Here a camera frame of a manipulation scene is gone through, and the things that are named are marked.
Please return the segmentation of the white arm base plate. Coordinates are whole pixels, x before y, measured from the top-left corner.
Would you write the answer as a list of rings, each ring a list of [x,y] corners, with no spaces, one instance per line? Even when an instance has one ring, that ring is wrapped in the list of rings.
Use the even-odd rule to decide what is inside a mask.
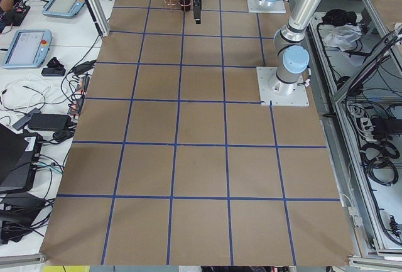
[[[276,76],[277,67],[257,67],[257,80],[262,106],[308,107],[309,100],[303,76],[292,84],[281,82]]]

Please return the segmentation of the second white arm base plate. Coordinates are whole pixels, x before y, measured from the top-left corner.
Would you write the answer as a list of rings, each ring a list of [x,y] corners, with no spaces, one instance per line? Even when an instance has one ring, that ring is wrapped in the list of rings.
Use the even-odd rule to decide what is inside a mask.
[[[247,0],[249,13],[285,14],[285,0]]]

